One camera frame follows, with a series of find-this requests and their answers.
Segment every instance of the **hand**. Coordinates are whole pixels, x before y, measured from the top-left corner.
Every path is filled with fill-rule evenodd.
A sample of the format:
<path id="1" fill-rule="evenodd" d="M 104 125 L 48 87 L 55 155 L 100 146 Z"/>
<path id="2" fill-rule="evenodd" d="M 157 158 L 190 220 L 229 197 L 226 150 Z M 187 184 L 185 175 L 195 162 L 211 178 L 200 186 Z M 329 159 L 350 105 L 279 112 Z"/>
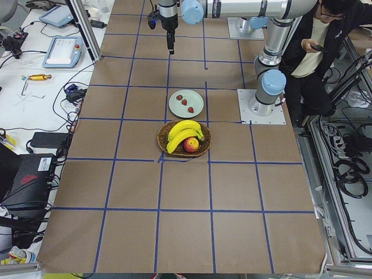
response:
<path id="1" fill-rule="evenodd" d="M 310 46 L 310 43 L 311 44 L 316 44 L 316 45 L 319 44 L 316 40 L 313 40 L 313 39 L 303 39 L 302 42 L 301 42 L 301 46 L 302 46 L 303 50 L 306 51 L 306 53 L 316 53 L 316 52 L 318 52 Z"/>

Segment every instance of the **smartphone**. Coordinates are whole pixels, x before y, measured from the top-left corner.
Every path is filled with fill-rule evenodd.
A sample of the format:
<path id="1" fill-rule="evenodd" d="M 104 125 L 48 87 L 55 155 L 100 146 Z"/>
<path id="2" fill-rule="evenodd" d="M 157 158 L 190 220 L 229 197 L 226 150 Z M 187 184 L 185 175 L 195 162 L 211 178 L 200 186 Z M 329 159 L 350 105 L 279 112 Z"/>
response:
<path id="1" fill-rule="evenodd" d="M 67 133 L 35 132 L 30 145 L 35 148 L 60 148 Z"/>
<path id="2" fill-rule="evenodd" d="M 315 51 L 328 52 L 328 51 L 325 50 L 324 47 L 322 47 L 321 45 L 313 44 L 313 43 L 311 42 L 311 43 L 310 43 L 310 46 L 311 46 L 312 49 L 314 49 Z"/>

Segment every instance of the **woven basket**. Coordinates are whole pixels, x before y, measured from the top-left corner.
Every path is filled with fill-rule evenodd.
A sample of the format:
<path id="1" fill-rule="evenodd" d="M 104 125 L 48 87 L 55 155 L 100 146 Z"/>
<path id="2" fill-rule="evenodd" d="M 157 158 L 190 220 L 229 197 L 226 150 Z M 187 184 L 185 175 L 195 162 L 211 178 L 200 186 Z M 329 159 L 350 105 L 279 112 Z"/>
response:
<path id="1" fill-rule="evenodd" d="M 165 124 L 163 127 L 160 128 L 160 130 L 158 132 L 158 144 L 159 144 L 160 148 L 162 150 L 164 150 L 165 153 L 170 155 L 170 156 L 183 157 L 183 158 L 194 158 L 194 157 L 198 157 L 198 156 L 204 154 L 205 152 L 207 152 L 207 150 L 209 149 L 210 144 L 212 142 L 212 138 L 210 136 L 209 129 L 205 125 L 203 125 L 202 123 L 200 123 L 200 126 L 202 128 L 202 132 L 203 132 L 203 135 L 204 135 L 205 139 L 204 139 L 204 141 L 199 141 L 199 149 L 197 151 L 195 151 L 194 153 L 186 152 L 184 147 L 183 147 L 183 143 L 181 142 L 176 147 L 176 150 L 174 150 L 172 154 L 169 154 L 167 152 L 168 133 L 173 128 L 173 126 L 176 125 L 180 121 L 182 121 L 182 120 L 176 120 L 176 121 L 168 122 L 167 124 Z"/>

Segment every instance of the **white plate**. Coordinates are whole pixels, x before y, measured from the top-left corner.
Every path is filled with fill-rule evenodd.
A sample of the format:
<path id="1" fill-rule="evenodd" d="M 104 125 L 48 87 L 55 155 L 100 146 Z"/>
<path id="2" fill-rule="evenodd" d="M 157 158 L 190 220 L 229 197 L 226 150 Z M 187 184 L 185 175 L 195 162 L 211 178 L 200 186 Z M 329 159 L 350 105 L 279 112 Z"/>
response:
<path id="1" fill-rule="evenodd" d="M 187 105 L 182 104 L 182 100 L 177 100 L 177 96 L 182 95 L 182 100 L 187 100 Z M 194 109 L 193 113 L 190 113 L 187 111 L 187 109 L 192 106 Z M 204 107 L 204 101 L 203 98 L 199 95 L 199 93 L 193 91 L 193 90 L 179 90 L 175 92 L 170 98 L 169 98 L 169 108 L 170 110 L 178 117 L 181 118 L 192 118 L 200 114 L 202 112 Z"/>

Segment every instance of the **metal mounting plate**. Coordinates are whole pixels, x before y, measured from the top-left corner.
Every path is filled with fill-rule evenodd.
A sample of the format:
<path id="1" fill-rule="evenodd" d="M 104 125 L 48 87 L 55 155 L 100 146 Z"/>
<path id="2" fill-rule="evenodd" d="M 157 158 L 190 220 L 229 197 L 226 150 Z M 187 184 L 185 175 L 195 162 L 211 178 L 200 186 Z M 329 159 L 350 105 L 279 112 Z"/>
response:
<path id="1" fill-rule="evenodd" d="M 285 125 L 285 118 L 281 106 L 276 106 L 273 112 L 268 116 L 258 116 L 251 112 L 248 108 L 249 99 L 256 94 L 256 90 L 252 89 L 238 89 L 239 109 L 241 121 L 245 124 L 268 124 L 268 125 Z"/>
<path id="2" fill-rule="evenodd" d="M 227 19 L 228 32 L 230 34 L 231 39 L 242 39 L 242 40 L 264 40 L 265 39 L 261 28 L 251 33 L 239 32 L 237 29 L 237 24 L 238 24 L 239 19 L 240 19 L 239 17 L 229 17 Z"/>

